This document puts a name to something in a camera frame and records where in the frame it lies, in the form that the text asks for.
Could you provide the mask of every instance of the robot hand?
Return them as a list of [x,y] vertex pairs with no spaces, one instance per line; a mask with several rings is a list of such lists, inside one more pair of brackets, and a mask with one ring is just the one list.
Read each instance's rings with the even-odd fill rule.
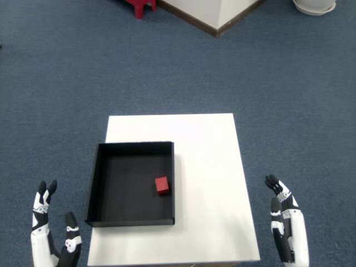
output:
[[289,189],[273,175],[266,185],[277,197],[271,203],[271,230],[280,260],[285,266],[309,267],[304,216]]
[[31,232],[34,267],[75,267],[80,256],[82,239],[78,223],[71,212],[66,214],[67,236],[61,254],[53,245],[48,227],[48,208],[56,188],[56,180],[48,188],[45,182],[41,182],[34,199]]

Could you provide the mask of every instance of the brown baseboard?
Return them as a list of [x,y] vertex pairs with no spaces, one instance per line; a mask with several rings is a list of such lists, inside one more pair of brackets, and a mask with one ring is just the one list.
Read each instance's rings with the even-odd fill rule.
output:
[[242,21],[249,13],[251,13],[253,10],[258,8],[263,2],[266,0],[257,0],[254,4],[252,4],[250,7],[242,11],[240,14],[238,14],[236,17],[232,18],[230,21],[222,25],[220,28],[216,29],[205,22],[189,15],[188,13],[185,13],[184,11],[172,6],[171,4],[168,4],[164,0],[157,0],[157,5],[161,7],[164,10],[167,10],[168,12],[176,15],[177,17],[183,19],[184,21],[188,22],[189,24],[203,30],[204,32],[214,36],[218,37],[222,34],[224,34],[228,29],[230,29],[233,25],[236,23]]
[[224,34],[228,29],[230,29],[236,23],[242,21],[248,14],[250,14],[253,10],[257,9],[260,5],[262,5],[266,0],[257,0],[255,3],[250,5],[248,8],[243,10],[240,14],[236,17],[232,18],[224,25],[222,25],[219,29],[216,30],[216,36],[220,36]]

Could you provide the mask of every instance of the black joint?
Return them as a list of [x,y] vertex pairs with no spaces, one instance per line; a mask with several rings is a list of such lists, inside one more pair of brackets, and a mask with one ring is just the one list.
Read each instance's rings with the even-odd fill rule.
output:
[[78,226],[77,220],[72,212],[68,212],[66,214],[66,224],[71,228],[75,228]]

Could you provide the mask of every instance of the white table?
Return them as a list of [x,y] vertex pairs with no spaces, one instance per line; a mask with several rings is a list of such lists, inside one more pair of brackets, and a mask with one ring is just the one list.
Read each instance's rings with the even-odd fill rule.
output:
[[260,260],[232,114],[109,117],[136,141],[174,142],[175,225],[93,228],[88,266]]

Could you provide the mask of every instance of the black tray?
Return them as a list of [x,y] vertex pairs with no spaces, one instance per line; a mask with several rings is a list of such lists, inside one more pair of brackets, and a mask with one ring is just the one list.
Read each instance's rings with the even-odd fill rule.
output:
[[[158,195],[155,178],[170,192]],[[174,143],[99,144],[85,222],[94,227],[174,224]]]

